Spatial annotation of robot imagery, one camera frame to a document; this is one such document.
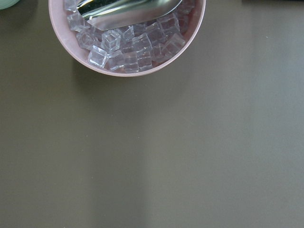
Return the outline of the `clear plastic ice cubes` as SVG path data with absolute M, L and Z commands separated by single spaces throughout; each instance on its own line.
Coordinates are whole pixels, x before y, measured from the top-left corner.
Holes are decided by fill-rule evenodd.
M 185 45 L 189 15 L 194 0 L 181 0 L 171 13 L 125 27 L 102 31 L 82 18 L 76 5 L 80 0 L 65 0 L 68 27 L 80 48 L 88 51 L 89 64 L 124 73 L 152 69 L 175 56 Z

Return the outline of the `steel ice scoop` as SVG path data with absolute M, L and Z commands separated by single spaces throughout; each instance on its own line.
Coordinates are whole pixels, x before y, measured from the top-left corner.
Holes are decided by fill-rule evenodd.
M 82 0 L 76 9 L 90 25 L 106 31 L 165 16 L 180 0 Z

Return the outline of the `pink bowl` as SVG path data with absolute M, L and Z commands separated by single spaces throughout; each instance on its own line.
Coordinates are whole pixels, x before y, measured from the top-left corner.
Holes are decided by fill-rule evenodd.
M 174 60 L 176 60 L 192 43 L 197 32 L 199 31 L 201 23 L 204 18 L 205 7 L 206 7 L 205 0 L 195 1 L 195 7 L 190 12 L 189 15 L 189 29 L 184 34 L 186 43 L 184 47 L 175 56 L 173 56 L 171 59 L 167 60 L 162 64 L 154 65 L 152 69 L 142 71 L 139 73 L 127 74 L 119 70 L 115 72 L 111 72 L 107 69 L 99 68 L 89 64 L 88 51 L 79 47 L 75 33 L 71 31 L 68 27 L 67 12 L 64 10 L 63 1 L 50 0 L 48 2 L 49 16 L 53 30 L 57 36 L 57 39 L 60 41 L 61 45 L 69 53 L 69 55 L 72 56 L 76 61 L 78 61 L 83 66 L 93 71 L 96 71 L 104 75 L 116 76 L 116 77 L 137 77 L 137 76 L 148 75 L 161 70 L 162 68 L 166 67 Z

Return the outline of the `mint green bowl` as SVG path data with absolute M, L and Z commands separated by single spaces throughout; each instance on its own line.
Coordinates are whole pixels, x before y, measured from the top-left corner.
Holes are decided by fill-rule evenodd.
M 18 2 L 19 0 L 0 0 L 0 10 L 12 7 Z

